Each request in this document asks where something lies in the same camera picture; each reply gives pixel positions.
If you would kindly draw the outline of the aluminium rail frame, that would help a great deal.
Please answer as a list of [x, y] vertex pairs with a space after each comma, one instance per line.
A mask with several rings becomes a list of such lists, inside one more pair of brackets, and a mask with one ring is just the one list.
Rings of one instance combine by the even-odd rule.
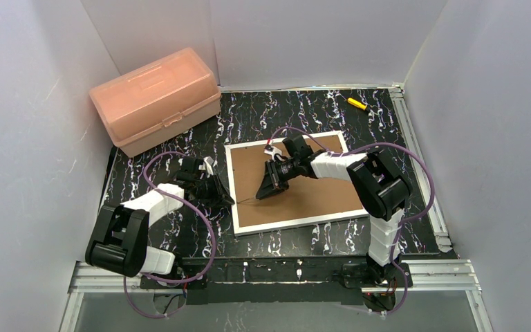
[[[370, 110], [351, 106], [348, 98], [369, 105]], [[211, 154], [219, 174], [228, 179], [226, 146], [265, 140], [271, 133], [283, 137], [286, 125], [318, 137], [328, 131], [338, 131], [339, 139], [349, 149], [389, 141], [420, 153], [404, 91], [399, 86], [224, 91], [221, 112], [215, 119], [162, 144], [160, 149], [182, 148], [192, 153]], [[229, 210], [216, 210], [210, 216], [218, 231], [216, 258], [356, 256], [364, 255], [369, 243], [369, 221], [363, 216], [244, 236], [234, 235]], [[463, 307], [469, 311], [469, 325], [479, 331], [490, 330], [472, 263], [456, 256], [438, 205], [427, 216], [406, 226], [400, 246], [404, 251], [402, 263], [408, 265], [413, 282], [407, 289], [405, 308], [412, 308], [414, 295], [422, 291], [453, 293], [461, 296]], [[143, 310], [150, 299], [165, 298], [173, 292], [144, 290], [140, 287], [141, 279], [124, 279], [78, 263], [61, 330], [76, 331], [85, 322], [88, 299], [113, 295], [120, 301], [117, 314], [126, 317], [132, 312], [127, 295]]]

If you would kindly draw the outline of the pink plastic storage box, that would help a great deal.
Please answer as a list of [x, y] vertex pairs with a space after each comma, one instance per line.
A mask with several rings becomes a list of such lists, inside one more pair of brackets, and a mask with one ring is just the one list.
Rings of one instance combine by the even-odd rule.
[[221, 90], [185, 48], [89, 91], [113, 144], [130, 158], [216, 116]]

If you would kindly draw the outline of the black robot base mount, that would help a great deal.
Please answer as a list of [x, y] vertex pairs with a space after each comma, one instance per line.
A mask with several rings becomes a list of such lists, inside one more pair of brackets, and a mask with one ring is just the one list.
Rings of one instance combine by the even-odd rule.
[[412, 286], [410, 269], [376, 268], [364, 255], [218, 257], [199, 280], [184, 286], [142, 277], [149, 291], [186, 292], [189, 305], [233, 302], [338, 302], [391, 308], [396, 291]]

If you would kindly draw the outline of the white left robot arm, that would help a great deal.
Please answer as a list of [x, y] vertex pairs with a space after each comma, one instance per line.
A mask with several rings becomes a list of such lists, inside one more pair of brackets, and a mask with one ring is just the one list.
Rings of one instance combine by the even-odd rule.
[[167, 183], [118, 205], [104, 204], [86, 247], [86, 263], [124, 277], [168, 275], [176, 256], [148, 244], [149, 228], [183, 206], [196, 211], [192, 201], [218, 207], [233, 205], [213, 165], [210, 157], [184, 156]]

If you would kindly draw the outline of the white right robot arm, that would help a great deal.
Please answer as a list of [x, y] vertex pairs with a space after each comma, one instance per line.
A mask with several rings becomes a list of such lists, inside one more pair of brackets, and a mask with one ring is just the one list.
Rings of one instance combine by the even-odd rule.
[[262, 200], [278, 195], [289, 188], [289, 181], [299, 176], [332, 178], [351, 183], [362, 207], [369, 213], [371, 242], [368, 258], [375, 265], [385, 267], [400, 254], [396, 244], [404, 207], [412, 193], [410, 182], [384, 151], [336, 154], [320, 149], [314, 151], [303, 136], [285, 138], [287, 156], [272, 145], [264, 152], [270, 155], [265, 162], [263, 180], [256, 192]]

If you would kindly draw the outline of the white picture frame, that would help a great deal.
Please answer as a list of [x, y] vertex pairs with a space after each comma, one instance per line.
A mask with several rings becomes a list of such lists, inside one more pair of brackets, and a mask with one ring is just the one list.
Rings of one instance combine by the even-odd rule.
[[265, 140], [225, 148], [229, 191], [235, 200], [232, 222], [235, 235], [294, 228], [367, 216], [354, 187], [347, 181], [299, 176], [285, 192], [252, 204], [236, 202], [255, 197], [263, 180]]

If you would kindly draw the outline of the yellow screwdriver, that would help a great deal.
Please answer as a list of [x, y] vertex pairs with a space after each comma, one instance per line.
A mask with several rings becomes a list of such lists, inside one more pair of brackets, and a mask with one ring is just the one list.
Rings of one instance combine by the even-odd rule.
[[363, 103], [363, 102], [361, 102], [361, 101], [359, 101], [359, 100], [356, 100], [356, 99], [354, 99], [354, 98], [348, 98], [348, 99], [347, 99], [347, 102], [348, 102], [351, 106], [353, 106], [353, 107], [355, 107], [355, 108], [358, 108], [358, 109], [360, 109], [360, 110], [362, 110], [362, 111], [369, 111], [369, 110], [370, 110], [370, 109], [369, 109], [369, 105], [367, 105], [367, 104], [365, 104], [365, 103]]

